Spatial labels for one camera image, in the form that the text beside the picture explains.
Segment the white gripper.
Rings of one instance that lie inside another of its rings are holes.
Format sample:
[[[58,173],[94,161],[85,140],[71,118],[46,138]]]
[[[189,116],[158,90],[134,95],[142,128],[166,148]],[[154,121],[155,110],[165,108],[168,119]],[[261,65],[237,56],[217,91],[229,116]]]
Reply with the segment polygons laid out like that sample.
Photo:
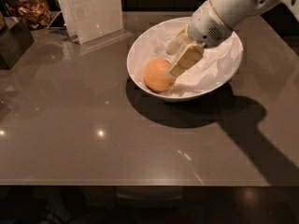
[[[192,40],[204,47],[217,47],[231,34],[232,30],[221,21],[211,2],[206,0],[193,12],[189,26],[185,25],[167,45],[166,53],[174,55],[182,45],[188,44],[179,51],[167,74],[178,78],[203,59],[204,49],[198,44],[190,44]]]

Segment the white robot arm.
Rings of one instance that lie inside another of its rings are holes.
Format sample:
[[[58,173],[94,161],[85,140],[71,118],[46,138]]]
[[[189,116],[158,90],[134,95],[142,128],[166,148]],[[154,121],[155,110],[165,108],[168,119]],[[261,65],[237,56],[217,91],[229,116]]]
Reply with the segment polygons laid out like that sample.
[[[167,74],[181,76],[203,58],[205,48],[220,45],[245,18],[263,14],[279,3],[299,20],[299,0],[206,0],[167,46],[166,53],[175,57]]]

